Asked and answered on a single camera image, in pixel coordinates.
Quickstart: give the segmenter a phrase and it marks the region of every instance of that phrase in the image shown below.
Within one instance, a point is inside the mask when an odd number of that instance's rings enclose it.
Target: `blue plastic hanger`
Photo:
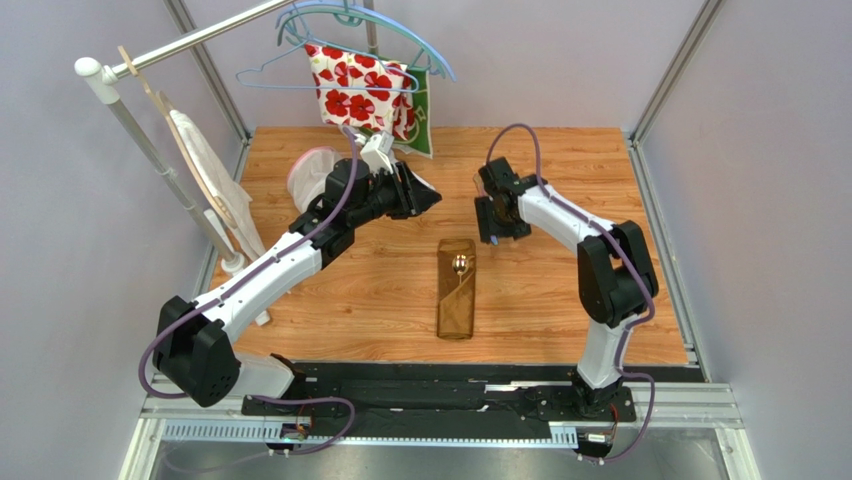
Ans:
[[[347,0],[344,0],[343,2],[324,2],[314,0],[300,2],[298,5],[294,4],[287,7],[278,16],[278,20],[275,23],[275,27],[278,29],[278,45],[281,45],[283,38],[286,38],[291,45],[302,44],[306,40],[306,37],[298,32],[295,20],[296,18],[301,19],[301,17],[305,15],[312,14],[332,14],[338,23],[347,27],[357,27],[361,25],[363,21],[368,21],[392,30],[420,46],[420,51],[414,57],[414,60],[408,63],[409,67],[415,66],[422,55],[426,53],[427,60],[425,68],[430,74],[440,75],[442,78],[447,78],[447,75],[449,75],[450,79],[454,82],[456,81],[456,75],[453,73],[453,69],[450,67],[450,64],[447,63],[446,59],[444,59],[444,57],[435,50],[432,45],[420,38],[420,36],[411,31],[408,27],[374,10],[363,8],[356,4],[350,4]],[[285,16],[287,19],[282,22],[281,20]],[[302,25],[306,25],[304,20],[301,20],[301,23]],[[284,37],[285,30],[290,36]],[[438,65],[434,67],[432,65],[433,59],[438,62]]]
[[[295,4],[293,4],[292,8],[296,11],[299,10],[299,7],[297,7]],[[341,90],[341,89],[343,89],[343,90],[360,90],[360,91],[371,91],[371,92],[385,91],[385,92],[402,92],[402,93],[416,93],[418,90],[420,90],[420,82],[417,80],[417,78],[414,77],[413,75],[411,75],[410,73],[400,69],[400,68],[393,67],[393,66],[389,65],[389,63],[393,63],[393,62],[388,62],[387,60],[380,59],[375,55],[371,55],[369,53],[361,52],[361,51],[358,51],[358,50],[353,50],[351,48],[344,47],[343,45],[338,45],[338,44],[335,44],[335,43],[332,43],[332,42],[327,42],[325,40],[320,40],[320,39],[314,37],[310,28],[308,28],[308,24],[304,21],[304,19],[301,19],[301,15],[298,15],[297,18],[300,19],[302,26],[305,29],[305,34],[304,34],[304,36],[300,36],[300,41],[298,43],[294,44],[294,47],[291,48],[290,50],[287,50],[286,52],[282,53],[281,55],[278,55],[278,56],[272,58],[271,60],[264,62],[259,68],[247,68],[245,70],[237,72],[236,78],[237,78],[237,81],[240,82],[240,84],[242,84],[246,87],[266,88],[266,89],[272,89],[272,90],[332,90],[332,89],[333,90]],[[331,47],[331,48],[335,48],[335,49],[342,50],[342,51],[345,51],[345,52],[354,53],[354,54],[357,54],[357,55],[362,55],[364,57],[372,58],[373,60],[381,63],[382,67],[384,67],[384,69],[386,71],[398,73],[398,74],[408,78],[409,80],[411,80],[412,85],[409,88],[351,87],[351,86],[338,86],[338,85],[321,85],[321,86],[317,86],[317,85],[265,85],[265,84],[259,84],[259,83],[252,83],[252,82],[246,81],[246,80],[241,78],[242,75],[249,73],[249,72],[257,72],[257,73],[263,72],[263,70],[266,68],[267,65],[269,65],[273,62],[276,62],[276,61],[286,57],[287,55],[290,55],[291,53],[295,52],[296,50],[303,49],[305,47],[305,45],[307,45],[307,44],[317,45],[319,47],[323,47],[323,46]]]

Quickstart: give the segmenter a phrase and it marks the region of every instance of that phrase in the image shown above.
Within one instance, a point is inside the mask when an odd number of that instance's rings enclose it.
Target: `green cloth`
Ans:
[[[406,70],[417,79],[420,89],[412,96],[412,108],[414,109],[414,128],[408,132],[408,140],[393,139],[394,148],[405,153],[417,153],[432,158],[432,129],[429,118],[429,71],[424,67],[409,67]],[[367,128],[361,128],[361,133],[366,136],[373,134]]]

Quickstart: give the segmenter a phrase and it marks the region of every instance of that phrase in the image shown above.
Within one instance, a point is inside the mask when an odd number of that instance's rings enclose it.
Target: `floral cloth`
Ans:
[[[307,44],[317,89],[320,115],[325,123],[386,131],[400,140],[416,123],[411,93],[389,89],[410,88],[411,79],[401,73],[407,66],[399,62],[379,62],[374,58],[332,47]],[[364,87],[367,90],[353,90]]]

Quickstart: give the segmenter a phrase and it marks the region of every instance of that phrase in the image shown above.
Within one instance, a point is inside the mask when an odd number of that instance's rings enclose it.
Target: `white cloth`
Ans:
[[[305,213],[311,201],[325,192],[325,177],[342,157],[331,147],[317,147],[305,152],[290,168],[287,191],[299,213]]]
[[[198,175],[204,182],[204,187],[214,199],[219,200],[218,207],[225,210],[233,222],[228,218],[222,218],[222,220],[234,234],[246,256],[252,261],[257,260],[266,252],[266,248],[251,218],[249,210],[251,197],[239,183],[231,178],[225,166],[222,165],[222,160],[207,143],[207,139],[192,119],[177,110],[169,113],[186,145],[192,163],[195,164]]]

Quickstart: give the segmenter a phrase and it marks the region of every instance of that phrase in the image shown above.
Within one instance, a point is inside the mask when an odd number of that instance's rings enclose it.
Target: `wooden hanger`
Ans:
[[[124,49],[124,46],[118,47],[118,53],[121,54],[121,58],[124,59],[124,63],[127,64],[127,70],[131,75],[136,77],[137,80],[142,84],[142,88],[145,89],[145,93],[148,95],[148,98],[151,99],[151,102],[154,103],[154,106],[157,107],[157,110],[160,114],[163,115],[163,118],[166,119],[166,123],[169,126],[169,130],[172,132],[172,136],[175,138],[175,142],[178,145],[178,149],[180,150],[180,154],[183,157],[186,165],[189,167],[190,173],[192,173],[193,178],[195,178],[196,183],[198,183],[198,187],[201,189],[201,192],[204,193],[204,197],[207,198],[207,201],[210,202],[210,206],[213,207],[213,210],[219,215],[219,218],[225,221],[225,223],[231,228],[237,228],[237,222],[234,220],[234,217],[231,216],[231,212],[228,211],[227,206],[225,206],[225,202],[222,201],[216,195],[210,192],[207,188],[207,184],[204,183],[204,179],[201,177],[201,174],[198,172],[198,169],[195,167],[195,162],[192,161],[192,157],[189,155],[189,150],[186,148],[186,143],[184,143],[183,138],[180,136],[180,132],[177,129],[177,125],[175,125],[174,119],[172,119],[171,112],[175,110],[174,105],[169,100],[163,92],[154,92],[151,89],[151,85],[148,84],[148,80],[144,75],[139,73],[136,70],[136,67],[133,65],[133,60],[130,59],[130,55],[127,54],[127,51]]]

